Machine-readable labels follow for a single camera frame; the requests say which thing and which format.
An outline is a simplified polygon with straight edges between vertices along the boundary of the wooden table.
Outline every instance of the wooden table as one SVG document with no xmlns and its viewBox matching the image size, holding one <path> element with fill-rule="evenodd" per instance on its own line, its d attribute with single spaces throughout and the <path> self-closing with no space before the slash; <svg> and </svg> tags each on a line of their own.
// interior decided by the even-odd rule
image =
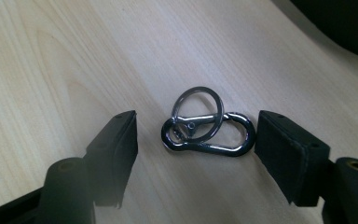
<svg viewBox="0 0 358 224">
<path fill-rule="evenodd" d="M 254 152 L 164 148 L 174 101 L 199 85 L 254 124 L 261 109 L 284 114 L 333 161 L 358 158 L 358 56 L 288 2 L 0 1 L 0 205 L 135 109 L 139 155 L 124 204 L 98 208 L 100 223 L 321 223 L 323 200 L 289 206 Z M 235 145 L 234 131 L 225 124 L 214 141 Z"/>
</svg>

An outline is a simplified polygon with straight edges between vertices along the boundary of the keyring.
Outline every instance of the keyring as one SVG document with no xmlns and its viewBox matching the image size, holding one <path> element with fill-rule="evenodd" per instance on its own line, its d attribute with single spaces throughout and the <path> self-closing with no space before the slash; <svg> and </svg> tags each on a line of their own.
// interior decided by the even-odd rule
<svg viewBox="0 0 358 224">
<path fill-rule="evenodd" d="M 198 92 L 208 93 L 213 97 L 214 101 L 216 102 L 217 113 L 213 115 L 214 124 L 213 124 L 213 127 L 211 128 L 211 130 L 208 131 L 205 135 L 203 135 L 201 137 L 192 138 L 193 135 L 195 134 L 195 132 L 197 131 L 198 127 L 201 124 L 204 124 L 204 122 L 201 123 L 201 122 L 198 122 L 197 119 L 179 117 L 178 113 L 179 113 L 179 109 L 180 109 L 180 106 L 182 105 L 183 101 L 188 96 L 190 96 L 194 93 L 198 93 Z M 219 131 L 220 126 L 222 126 L 223 117 L 224 117 L 223 102 L 220 99 L 219 95 L 216 92 L 214 92 L 213 90 L 211 90 L 207 87 L 201 87 L 201 86 L 194 87 L 188 91 L 185 91 L 182 95 L 179 96 L 179 98 L 176 100 L 176 102 L 173 106 L 171 117 L 173 118 L 173 131 L 175 132 L 176 136 L 178 136 L 178 138 L 181 138 L 181 140 L 187 141 L 188 143 L 202 143 L 202 142 L 208 141 L 209 139 L 214 137 L 214 135 L 217 133 L 217 131 Z M 186 126 L 186 128 L 188 130 L 187 137 L 185 137 L 180 132 L 180 130 L 178 128 L 178 124 L 184 124 Z"/>
</svg>

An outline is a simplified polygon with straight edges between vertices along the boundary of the carabiner spring gate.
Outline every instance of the carabiner spring gate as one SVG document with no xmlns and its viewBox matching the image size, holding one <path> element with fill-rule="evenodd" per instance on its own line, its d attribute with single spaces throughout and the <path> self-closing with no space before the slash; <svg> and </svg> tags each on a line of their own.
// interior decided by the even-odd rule
<svg viewBox="0 0 358 224">
<path fill-rule="evenodd" d="M 178 116 L 180 104 L 187 96 L 196 92 L 205 92 L 211 94 L 216 101 L 218 113 L 191 118 Z M 238 122 L 246 130 L 245 140 L 242 144 L 240 144 L 238 147 L 225 147 L 205 143 L 205 141 L 214 137 L 223 121 L 229 120 Z M 214 126 L 210 131 L 208 131 L 202 137 L 193 138 L 199 126 L 209 123 L 214 123 Z M 178 125 L 182 125 L 186 128 L 186 136 L 180 131 Z M 173 130 L 173 133 L 176 135 L 176 138 L 180 140 L 180 142 L 175 142 L 172 140 L 171 130 Z M 161 140 L 165 147 L 174 151 L 193 150 L 229 157 L 238 157 L 248 152 L 255 143 L 255 127 L 252 122 L 243 114 L 236 112 L 224 113 L 223 103 L 220 100 L 220 97 L 214 91 L 206 87 L 196 87 L 184 92 L 176 101 L 172 110 L 172 117 L 165 121 L 162 126 Z"/>
</svg>

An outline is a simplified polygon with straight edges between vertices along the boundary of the metal ring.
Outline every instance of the metal ring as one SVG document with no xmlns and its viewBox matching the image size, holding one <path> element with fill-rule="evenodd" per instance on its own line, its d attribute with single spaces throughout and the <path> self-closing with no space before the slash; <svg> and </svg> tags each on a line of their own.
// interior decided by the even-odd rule
<svg viewBox="0 0 358 224">
<path fill-rule="evenodd" d="M 179 108 L 181 106 L 181 104 L 183 103 L 183 101 L 185 100 L 185 98 L 187 98 L 188 96 L 194 94 L 194 93 L 198 93 L 198 92 L 205 92 L 210 94 L 213 99 L 216 101 L 216 106 L 217 106 L 217 114 L 214 118 L 214 125 L 212 127 L 212 129 L 210 131 L 208 131 L 205 135 L 198 137 L 198 138 L 187 138 L 186 141 L 188 143 L 202 143 L 205 141 L 208 141 L 209 139 L 211 139 L 212 137 L 214 137 L 214 135 L 217 133 L 217 131 L 219 131 L 220 126 L 222 125 L 223 122 L 223 117 L 224 117 L 224 107 L 223 107 L 223 102 L 220 99 L 219 95 L 214 92 L 213 90 L 207 88 L 207 87 L 194 87 L 191 88 L 188 91 L 185 91 L 182 95 L 179 96 L 179 98 L 176 100 L 175 105 L 173 106 L 172 109 L 172 118 L 174 120 L 174 126 L 177 125 L 177 118 L 178 118 L 178 113 L 179 113 Z"/>
</svg>

